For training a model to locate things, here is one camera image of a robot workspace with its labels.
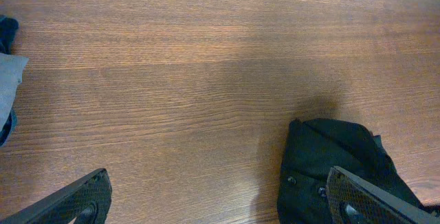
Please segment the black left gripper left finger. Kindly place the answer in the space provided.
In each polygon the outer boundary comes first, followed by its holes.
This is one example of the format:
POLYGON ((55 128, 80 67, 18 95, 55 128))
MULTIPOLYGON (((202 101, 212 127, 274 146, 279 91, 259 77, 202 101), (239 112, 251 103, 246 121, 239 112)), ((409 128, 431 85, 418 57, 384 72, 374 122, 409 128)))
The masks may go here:
POLYGON ((111 206, 111 195, 108 172, 99 168, 1 222, 104 223, 111 206))

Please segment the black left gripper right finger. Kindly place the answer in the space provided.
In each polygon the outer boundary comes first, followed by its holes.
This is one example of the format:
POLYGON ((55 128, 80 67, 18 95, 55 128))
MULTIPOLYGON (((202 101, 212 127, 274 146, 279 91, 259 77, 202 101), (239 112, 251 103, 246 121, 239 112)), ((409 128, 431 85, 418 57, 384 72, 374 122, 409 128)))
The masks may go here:
POLYGON ((326 185, 334 223, 439 224, 439 218, 334 166, 326 185))

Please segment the black t-shirt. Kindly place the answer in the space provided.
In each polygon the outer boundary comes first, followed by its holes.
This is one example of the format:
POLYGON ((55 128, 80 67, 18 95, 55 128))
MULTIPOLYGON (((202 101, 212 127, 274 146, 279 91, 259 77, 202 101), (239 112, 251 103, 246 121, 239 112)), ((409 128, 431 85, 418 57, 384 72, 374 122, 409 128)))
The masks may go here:
POLYGON ((382 139, 361 124, 318 118, 289 125, 277 199, 281 223, 332 223, 327 196, 331 167, 339 166, 438 217, 397 174, 382 139))

